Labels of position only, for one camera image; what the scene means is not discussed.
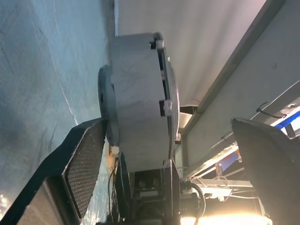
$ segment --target metal support rod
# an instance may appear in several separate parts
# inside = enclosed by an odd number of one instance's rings
[[[245,169],[245,168],[242,167],[242,168],[240,168],[240,169],[238,169],[238,170],[232,171],[232,172],[230,172],[230,173],[224,175],[224,177],[229,177],[229,176],[231,176],[231,175],[234,175],[234,174],[236,174],[236,173],[239,173],[239,172],[243,171],[244,169]]]
[[[287,125],[285,127],[285,130],[286,130],[287,136],[289,138],[295,138],[296,137],[295,131],[294,131],[294,129],[293,129],[293,127],[292,127],[291,124]]]
[[[214,166],[213,168],[209,169],[208,171],[205,171],[204,173],[200,174],[199,176],[197,176],[198,178],[205,176],[206,174],[213,172],[216,169],[216,167]]]
[[[216,168],[216,174],[217,174],[217,178],[219,176],[223,176],[223,170],[222,170],[222,165],[220,162],[216,162],[215,163],[215,168]]]
[[[216,180],[216,179],[195,179],[193,183],[199,185],[200,187],[241,187],[241,188],[253,188],[250,181],[246,180]]]

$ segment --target machine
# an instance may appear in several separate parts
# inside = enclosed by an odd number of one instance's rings
[[[99,173],[105,136],[117,150],[117,159],[110,179],[115,204],[109,206],[104,224],[179,225],[184,218],[194,218],[191,223],[197,224],[206,198],[213,197],[211,186],[220,187],[223,193],[216,198],[222,202],[236,187],[254,187],[266,218],[274,224],[300,224],[297,135],[288,137],[277,127],[235,118],[232,129],[250,182],[236,183],[220,174],[211,180],[180,179],[174,161],[178,90],[162,36],[119,37],[109,49],[110,64],[98,76],[102,118],[70,131],[42,162],[0,225],[80,224]],[[267,157],[274,161],[266,166],[261,162]],[[282,208],[288,204],[292,207]]]

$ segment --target black cable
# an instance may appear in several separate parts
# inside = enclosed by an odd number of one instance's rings
[[[113,179],[112,180],[113,180],[113,183],[112,183],[112,202],[113,202],[113,197],[114,197],[115,188],[116,188],[116,186],[115,186],[116,174],[115,173],[113,173]]]
[[[111,196],[110,196],[110,191],[109,191],[109,185],[110,185],[110,181],[112,178],[112,175],[114,174],[116,168],[117,168],[118,162],[117,160],[115,161],[115,165],[114,165],[114,169],[112,170],[110,176],[109,176],[109,180],[108,180],[108,209],[109,209],[109,216],[112,218],[112,210],[111,210]]]
[[[257,113],[265,114],[265,115],[270,116],[270,117],[273,117],[273,118],[275,118],[275,119],[282,119],[282,118],[284,118],[284,117],[287,116],[287,115],[284,114],[284,113],[283,113],[283,116],[274,116],[274,115],[272,115],[272,114],[269,114],[269,113],[263,111],[263,110],[261,109],[261,107],[262,107],[263,105],[267,104],[267,103],[268,103],[268,102],[262,103],[262,104],[256,109],[256,112],[257,112]]]
[[[195,99],[195,98],[192,98],[192,100],[195,100],[195,101],[197,101],[197,102],[201,103],[199,100],[197,100],[197,99]]]
[[[196,225],[199,223],[199,219],[202,218],[204,215],[205,208],[206,208],[206,202],[205,202],[204,194],[203,194],[202,190],[199,188],[199,186],[194,183],[191,183],[191,187],[194,188],[198,192],[200,199],[203,201],[203,209],[199,210],[199,212],[197,214],[197,218],[195,221],[195,225]]]
[[[221,140],[223,140],[223,141],[225,141],[225,142],[227,142],[227,143],[229,143],[230,145],[235,145],[235,146],[237,146],[237,144],[235,144],[235,143],[230,143],[226,138],[227,137],[229,137],[230,135],[228,135],[229,133],[232,133],[232,131],[228,131],[226,134],[224,134],[222,137],[221,137]]]
[[[114,162],[114,166],[115,166],[115,168],[117,168],[117,165],[118,165],[118,159],[116,159],[115,160],[115,162]],[[113,173],[113,183],[112,183],[112,199],[113,199],[113,194],[115,193],[115,188],[116,188],[116,186],[115,186],[115,183],[116,183],[116,174],[115,173]]]

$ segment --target metal beam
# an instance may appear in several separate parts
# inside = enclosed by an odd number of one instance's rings
[[[189,133],[194,127],[196,122],[200,119],[204,111],[208,108],[214,98],[218,95],[226,81],[233,74],[236,67],[242,61],[247,52],[254,45],[256,40],[260,37],[264,29],[269,25],[279,9],[283,6],[286,0],[266,0],[260,12],[251,23],[245,35],[233,51],[232,55],[224,65],[223,69],[215,79],[212,86],[207,91],[203,100],[198,105],[197,110],[194,112],[192,118],[185,126],[183,134]]]
[[[229,176],[235,175],[236,173],[239,173],[239,172],[241,172],[241,171],[243,171],[243,170],[245,170],[244,167],[242,167],[242,168],[240,168],[240,169],[238,169],[238,170],[236,170],[236,171],[230,172],[230,173],[224,175],[224,177],[229,177]]]
[[[200,174],[200,175],[197,176],[197,177],[201,178],[201,177],[205,176],[206,174],[208,174],[208,173],[210,173],[210,172],[213,172],[213,171],[215,171],[215,170],[216,170],[216,167],[214,166],[213,168],[211,168],[211,169],[205,171],[204,173]]]
[[[195,179],[193,183],[199,187],[239,187],[239,188],[253,188],[250,181],[246,180],[217,180],[217,179]]]

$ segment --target white ceiling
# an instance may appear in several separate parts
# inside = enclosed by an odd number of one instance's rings
[[[120,0],[119,35],[160,32],[180,105],[198,105],[265,0]]]

